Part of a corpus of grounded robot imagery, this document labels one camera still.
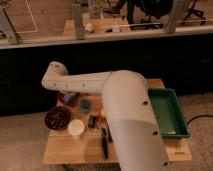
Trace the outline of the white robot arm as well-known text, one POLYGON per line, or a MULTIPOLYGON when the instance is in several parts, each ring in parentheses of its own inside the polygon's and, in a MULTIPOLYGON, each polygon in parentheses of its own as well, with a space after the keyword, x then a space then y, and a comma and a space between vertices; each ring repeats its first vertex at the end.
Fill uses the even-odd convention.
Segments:
POLYGON ((129 70, 71 75, 53 61, 41 84, 48 90, 102 97, 122 171, 171 171, 144 76, 129 70))

